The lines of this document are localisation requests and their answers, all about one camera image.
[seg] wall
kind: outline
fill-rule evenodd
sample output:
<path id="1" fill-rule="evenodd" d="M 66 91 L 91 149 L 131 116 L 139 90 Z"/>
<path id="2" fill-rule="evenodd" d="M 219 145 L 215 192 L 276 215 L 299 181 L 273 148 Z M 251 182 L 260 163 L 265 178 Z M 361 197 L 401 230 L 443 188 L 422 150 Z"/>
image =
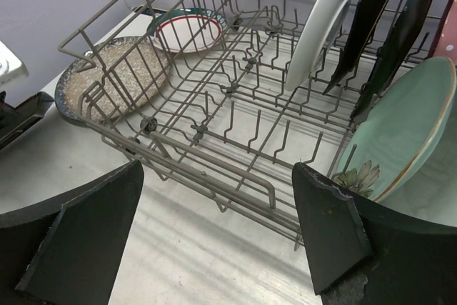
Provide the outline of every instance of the wall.
<path id="1" fill-rule="evenodd" d="M 39 91 L 63 71 L 73 58 L 57 46 L 110 0 L 0 0 L 0 39 L 26 64 L 29 77 L 6 86 L 7 102 L 16 105 Z M 128 13 L 119 2 L 91 27 L 99 39 Z M 83 52 L 80 41 L 72 48 Z"/>

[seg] painted flower on plate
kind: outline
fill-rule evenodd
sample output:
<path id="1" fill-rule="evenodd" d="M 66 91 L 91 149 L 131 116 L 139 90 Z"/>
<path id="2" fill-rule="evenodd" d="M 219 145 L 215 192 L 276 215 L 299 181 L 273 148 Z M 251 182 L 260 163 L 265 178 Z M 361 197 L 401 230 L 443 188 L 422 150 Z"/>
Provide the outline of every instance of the painted flower on plate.
<path id="1" fill-rule="evenodd" d="M 354 168 L 346 173 L 336 176 L 335 182 L 354 193 L 369 198 L 373 193 L 373 190 L 370 189 L 370 187 L 376 180 L 378 180 L 380 172 L 381 170 L 379 169 L 378 164 L 371 168 L 371 161 L 368 161 L 363 164 L 359 172 L 357 172 L 357 169 Z"/>

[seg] metal wire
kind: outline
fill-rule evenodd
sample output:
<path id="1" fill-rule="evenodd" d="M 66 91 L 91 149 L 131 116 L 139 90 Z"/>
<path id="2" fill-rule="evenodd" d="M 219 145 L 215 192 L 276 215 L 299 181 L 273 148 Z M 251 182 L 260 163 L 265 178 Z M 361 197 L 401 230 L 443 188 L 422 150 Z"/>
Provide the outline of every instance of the metal wire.
<path id="1" fill-rule="evenodd" d="M 120 0 L 111 1 L 59 46 L 60 51 L 81 59 L 83 69 L 94 65 L 94 57 L 100 59 L 99 51 L 104 46 L 96 47 L 87 29 L 117 1 Z M 109 39 L 131 25 L 144 9 L 152 10 L 155 1 L 144 0 L 145 5 Z M 323 73 L 334 65 L 332 56 L 346 40 L 347 34 L 340 30 L 335 46 L 323 51 L 321 68 L 295 91 L 285 91 L 287 68 L 304 25 L 298 18 L 307 16 L 300 8 L 291 8 L 297 0 L 279 2 L 277 6 L 255 0 L 255 10 L 244 11 L 238 8 L 238 0 L 177 1 L 170 11 L 208 7 L 223 14 L 230 29 L 219 38 L 211 35 L 217 42 L 210 49 L 185 54 L 187 46 L 196 49 L 194 39 L 206 30 L 210 21 L 199 20 L 196 30 L 187 19 L 192 37 L 187 41 L 178 39 L 179 53 L 167 54 L 168 63 L 161 65 L 158 75 L 152 74 L 141 51 L 141 42 L 151 44 L 150 33 L 146 32 L 111 66 L 102 61 L 102 80 L 82 94 L 79 116 L 102 135 L 105 143 L 130 159 L 139 159 L 160 180 L 178 181 L 215 201 L 222 212 L 236 211 L 294 241 L 297 248 L 303 245 L 303 239 L 293 203 L 291 169 L 301 160 L 325 166 L 322 172 L 327 176 L 339 175 L 332 173 L 356 129 L 349 114 L 366 80 L 359 63 L 336 92 L 321 95 L 328 84 Z M 396 17 L 400 10 L 398 4 L 385 14 L 394 13 Z M 173 22 L 171 28 L 178 37 Z M 84 56 L 66 48 L 80 36 L 91 47 L 92 55 Z M 408 62 L 421 61 L 428 48 L 427 36 L 411 49 Z M 370 40 L 362 56 L 364 61 L 376 59 L 376 48 L 371 43 L 382 41 Z M 169 50 L 169 42 L 163 40 L 161 44 L 164 51 Z M 151 82 L 146 86 L 141 85 L 130 63 L 132 52 L 140 54 L 141 63 L 149 72 Z M 122 61 L 134 75 L 131 81 L 141 88 L 135 98 L 114 70 Z M 150 97 L 148 89 L 158 88 L 157 80 L 163 75 L 165 85 L 155 97 Z M 107 92 L 109 83 L 116 86 L 115 92 L 124 106 L 117 104 Z M 109 113 L 101 108 L 103 98 L 113 105 Z M 147 102 L 139 106 L 139 99 L 143 98 Z M 103 121 L 95 120 L 96 112 Z M 355 149 L 352 148 L 345 169 Z"/>

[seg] white table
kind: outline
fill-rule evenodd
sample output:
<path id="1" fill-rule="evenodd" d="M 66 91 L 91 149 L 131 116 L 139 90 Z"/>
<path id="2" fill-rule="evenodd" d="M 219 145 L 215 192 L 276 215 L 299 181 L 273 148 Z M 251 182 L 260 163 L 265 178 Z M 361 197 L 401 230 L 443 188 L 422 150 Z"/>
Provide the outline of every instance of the white table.
<path id="1" fill-rule="evenodd" d="M 56 77 L 43 91 L 54 95 Z M 127 162 L 90 129 L 46 117 L 0 153 L 0 213 L 85 184 Z M 321 304 L 305 250 L 145 169 L 110 304 Z"/>

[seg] light green plate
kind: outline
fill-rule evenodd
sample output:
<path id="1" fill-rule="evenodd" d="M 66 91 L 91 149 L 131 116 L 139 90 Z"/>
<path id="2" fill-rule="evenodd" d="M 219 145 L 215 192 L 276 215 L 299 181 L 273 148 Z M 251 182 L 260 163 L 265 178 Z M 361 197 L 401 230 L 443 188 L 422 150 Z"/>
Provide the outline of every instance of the light green plate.
<path id="1" fill-rule="evenodd" d="M 453 105 L 456 68 L 446 57 L 427 59 L 401 77 L 371 110 L 338 164 L 335 181 L 380 201 L 410 179 L 435 149 Z"/>

